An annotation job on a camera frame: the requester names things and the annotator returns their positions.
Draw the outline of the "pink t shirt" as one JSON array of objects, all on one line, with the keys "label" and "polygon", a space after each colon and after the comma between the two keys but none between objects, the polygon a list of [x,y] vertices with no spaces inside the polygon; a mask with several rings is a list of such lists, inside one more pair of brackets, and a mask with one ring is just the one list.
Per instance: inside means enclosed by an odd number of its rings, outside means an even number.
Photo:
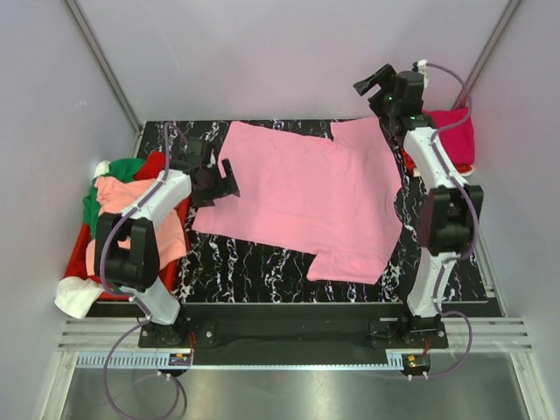
[{"label": "pink t shirt", "polygon": [[311,281],[375,284],[403,229],[400,173],[376,118],[335,122],[331,132],[233,122],[220,157],[240,193],[201,208],[194,231],[311,254]]}]

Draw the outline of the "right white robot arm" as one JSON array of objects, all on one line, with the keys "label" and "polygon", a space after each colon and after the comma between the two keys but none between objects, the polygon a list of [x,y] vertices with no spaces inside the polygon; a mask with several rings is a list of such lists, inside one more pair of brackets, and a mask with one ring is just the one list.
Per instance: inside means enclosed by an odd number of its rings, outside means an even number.
[{"label": "right white robot arm", "polygon": [[440,136],[452,128],[438,128],[424,113],[424,89],[431,63],[420,60],[408,71],[386,64],[354,84],[359,95],[378,88],[369,107],[391,140],[413,160],[427,197],[419,214],[416,238],[421,260],[416,280],[397,325],[398,339],[416,347],[441,322],[441,300],[457,262],[474,251],[484,198],[478,185],[469,185],[455,168]]}]

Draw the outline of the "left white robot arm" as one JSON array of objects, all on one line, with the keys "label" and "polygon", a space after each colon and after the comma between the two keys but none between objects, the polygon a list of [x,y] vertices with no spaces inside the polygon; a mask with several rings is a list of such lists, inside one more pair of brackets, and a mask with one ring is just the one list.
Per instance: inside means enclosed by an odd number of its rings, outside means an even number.
[{"label": "left white robot arm", "polygon": [[131,299],[159,324],[158,336],[169,346],[187,340],[189,325],[179,319],[180,304],[160,279],[157,229],[186,199],[195,208],[213,207],[228,195],[240,195],[230,160],[218,159],[213,143],[193,139],[183,158],[165,158],[162,171],[139,198],[98,218],[94,273],[107,292]]}]

